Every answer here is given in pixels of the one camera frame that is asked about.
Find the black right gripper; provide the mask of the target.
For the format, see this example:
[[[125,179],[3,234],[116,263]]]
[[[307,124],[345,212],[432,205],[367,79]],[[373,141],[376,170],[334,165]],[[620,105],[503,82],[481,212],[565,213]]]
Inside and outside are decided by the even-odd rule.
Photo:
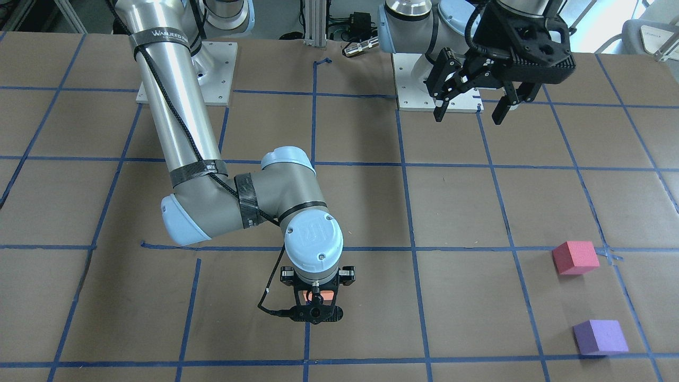
[[[349,286],[355,281],[355,266],[343,266],[335,270],[331,275],[326,276],[321,280],[308,280],[299,275],[295,268],[291,266],[281,267],[281,282],[289,287],[294,287],[296,292],[306,291],[310,292],[312,288],[319,288],[320,291],[337,291],[339,285]]]

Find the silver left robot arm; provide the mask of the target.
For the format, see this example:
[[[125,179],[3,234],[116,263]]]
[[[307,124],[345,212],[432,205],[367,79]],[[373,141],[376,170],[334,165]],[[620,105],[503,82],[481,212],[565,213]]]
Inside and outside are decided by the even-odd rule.
[[[563,1],[386,1],[380,48],[419,54],[429,70],[416,76],[442,121],[453,100],[472,89],[503,89],[492,118],[533,102],[544,84],[576,70]]]

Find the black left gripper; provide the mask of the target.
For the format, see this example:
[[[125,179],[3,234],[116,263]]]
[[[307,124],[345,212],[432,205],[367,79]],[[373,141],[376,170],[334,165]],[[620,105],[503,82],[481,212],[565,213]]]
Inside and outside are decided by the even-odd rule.
[[[465,28],[465,62],[444,47],[424,81],[441,123],[451,100],[471,89],[499,89],[505,95],[492,113],[500,125],[522,102],[533,102],[536,84],[560,84],[576,69],[568,25],[559,12],[565,1],[470,1]],[[514,82],[521,82],[518,89]]]

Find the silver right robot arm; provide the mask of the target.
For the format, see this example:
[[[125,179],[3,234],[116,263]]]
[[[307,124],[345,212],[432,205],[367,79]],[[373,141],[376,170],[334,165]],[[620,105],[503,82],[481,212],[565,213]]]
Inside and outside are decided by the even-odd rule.
[[[173,193],[162,199],[163,222],[179,245],[191,245],[264,222],[278,225],[292,270],[284,282],[328,290],[350,285],[341,267],[343,234],[330,214],[315,168],[301,148],[264,155],[261,170],[230,176],[207,106],[225,105],[238,47],[206,40],[250,29],[250,1],[108,1],[129,37],[142,75]]]

